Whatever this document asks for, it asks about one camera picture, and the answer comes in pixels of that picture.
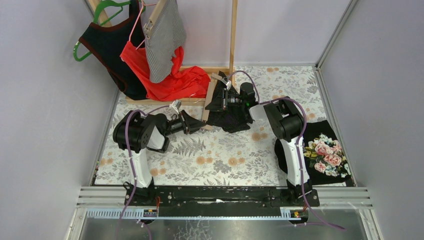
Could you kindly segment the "black underwear orange trim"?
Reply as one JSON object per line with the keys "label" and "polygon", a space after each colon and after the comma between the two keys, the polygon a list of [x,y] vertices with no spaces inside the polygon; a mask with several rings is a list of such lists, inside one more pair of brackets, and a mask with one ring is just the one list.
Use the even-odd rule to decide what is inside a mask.
{"label": "black underwear orange trim", "polygon": [[[213,96],[216,97],[223,88],[224,84],[218,81]],[[232,88],[232,92],[235,93],[236,89],[233,86]],[[243,113],[229,110],[225,110],[221,113],[210,111],[207,124],[220,127],[222,130],[230,134],[247,131],[251,128],[248,125],[248,120]]]}

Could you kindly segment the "grey striped underwear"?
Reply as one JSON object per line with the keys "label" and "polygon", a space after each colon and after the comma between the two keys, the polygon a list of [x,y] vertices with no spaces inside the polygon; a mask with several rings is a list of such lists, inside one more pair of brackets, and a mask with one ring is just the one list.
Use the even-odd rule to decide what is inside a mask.
{"label": "grey striped underwear", "polygon": [[162,82],[171,73],[175,50],[183,46],[187,38],[177,1],[168,1],[155,34],[145,38],[149,80],[154,84]]}

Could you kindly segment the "wooden clip hanger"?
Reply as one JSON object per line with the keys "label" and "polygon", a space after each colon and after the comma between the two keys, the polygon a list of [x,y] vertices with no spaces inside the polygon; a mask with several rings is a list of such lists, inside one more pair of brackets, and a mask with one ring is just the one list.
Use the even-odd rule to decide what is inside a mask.
{"label": "wooden clip hanger", "polygon": [[159,0],[155,5],[154,9],[151,12],[151,15],[148,17],[147,23],[144,24],[144,36],[149,39],[152,37],[157,28],[159,27],[160,20],[164,15],[165,8],[169,4],[168,0]]}

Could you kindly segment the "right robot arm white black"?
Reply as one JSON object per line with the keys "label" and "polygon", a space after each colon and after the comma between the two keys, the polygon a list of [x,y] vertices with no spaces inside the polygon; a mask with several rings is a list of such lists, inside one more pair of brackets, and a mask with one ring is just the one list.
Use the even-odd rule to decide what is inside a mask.
{"label": "right robot arm white black", "polygon": [[244,82],[236,91],[233,86],[218,82],[205,110],[209,111],[207,124],[228,133],[248,130],[255,120],[267,120],[283,147],[288,186],[301,187],[309,181],[301,154],[306,120],[296,101],[282,97],[259,103],[252,83]]}

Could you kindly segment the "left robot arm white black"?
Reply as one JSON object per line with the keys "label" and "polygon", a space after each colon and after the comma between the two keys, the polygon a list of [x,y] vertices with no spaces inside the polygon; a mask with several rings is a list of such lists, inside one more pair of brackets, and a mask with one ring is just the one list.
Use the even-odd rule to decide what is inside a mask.
{"label": "left robot arm white black", "polygon": [[153,181],[148,169],[147,151],[165,153],[169,135],[183,132],[193,134],[206,123],[182,110],[170,119],[163,113],[143,116],[141,110],[131,110],[116,125],[112,139],[119,149],[128,151],[128,160],[133,175],[130,183],[137,188],[147,188]]}

